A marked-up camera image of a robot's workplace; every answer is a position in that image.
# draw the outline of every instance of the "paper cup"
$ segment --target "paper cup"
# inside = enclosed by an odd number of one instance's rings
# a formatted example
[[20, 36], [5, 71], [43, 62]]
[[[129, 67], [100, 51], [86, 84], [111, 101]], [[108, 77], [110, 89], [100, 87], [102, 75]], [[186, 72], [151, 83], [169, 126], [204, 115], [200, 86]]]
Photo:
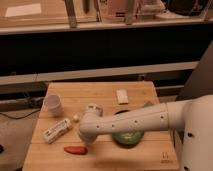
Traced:
[[60, 97], [56, 94], [48, 95], [44, 98], [44, 106], [54, 117], [61, 116], [63, 113]]

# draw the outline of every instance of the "black cable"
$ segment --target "black cable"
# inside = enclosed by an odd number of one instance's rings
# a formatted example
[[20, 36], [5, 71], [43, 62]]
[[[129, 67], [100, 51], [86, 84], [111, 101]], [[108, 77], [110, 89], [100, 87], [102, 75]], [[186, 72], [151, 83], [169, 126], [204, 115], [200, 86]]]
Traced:
[[40, 110], [41, 110], [41, 109], [32, 111], [31, 113], [29, 113], [29, 114], [27, 114], [27, 115], [25, 115], [25, 116], [21, 116], [21, 117], [13, 117], [13, 116], [10, 116], [10, 115], [8, 115], [8, 114], [1, 113], [1, 112], [0, 112], [0, 115], [4, 116], [4, 117], [6, 117], [6, 118], [9, 118], [9, 119], [19, 120], [19, 119], [24, 119], [24, 118], [26, 118], [26, 117], [28, 117], [28, 116], [30, 116], [30, 115], [36, 113], [36, 112], [39, 112]]

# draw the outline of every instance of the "red pepper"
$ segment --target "red pepper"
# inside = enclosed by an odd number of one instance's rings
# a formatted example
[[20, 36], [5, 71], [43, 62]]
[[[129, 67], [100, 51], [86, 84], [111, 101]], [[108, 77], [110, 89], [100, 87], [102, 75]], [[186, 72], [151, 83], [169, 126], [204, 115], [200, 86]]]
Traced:
[[84, 146], [68, 146], [64, 147], [64, 151], [71, 153], [71, 154], [87, 154], [88, 150]]

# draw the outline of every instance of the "white block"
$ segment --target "white block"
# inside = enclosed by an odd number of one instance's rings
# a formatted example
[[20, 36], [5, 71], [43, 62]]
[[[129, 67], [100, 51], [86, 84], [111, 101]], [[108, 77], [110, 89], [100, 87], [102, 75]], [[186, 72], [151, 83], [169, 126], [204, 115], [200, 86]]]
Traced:
[[43, 138], [47, 143], [52, 143], [72, 128], [70, 119], [66, 118], [56, 123], [43, 132]]
[[118, 104], [128, 104], [129, 103], [127, 91], [125, 89], [117, 90], [116, 93], [117, 93]]

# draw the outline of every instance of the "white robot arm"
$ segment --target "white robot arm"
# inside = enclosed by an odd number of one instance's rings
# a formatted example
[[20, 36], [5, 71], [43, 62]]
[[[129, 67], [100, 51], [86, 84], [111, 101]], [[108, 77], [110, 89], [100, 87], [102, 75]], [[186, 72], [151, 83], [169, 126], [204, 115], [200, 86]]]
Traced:
[[101, 117], [98, 105], [86, 107], [79, 136], [92, 143], [98, 135], [184, 130], [181, 171], [213, 170], [213, 95], [194, 100], [158, 104], [122, 115]]

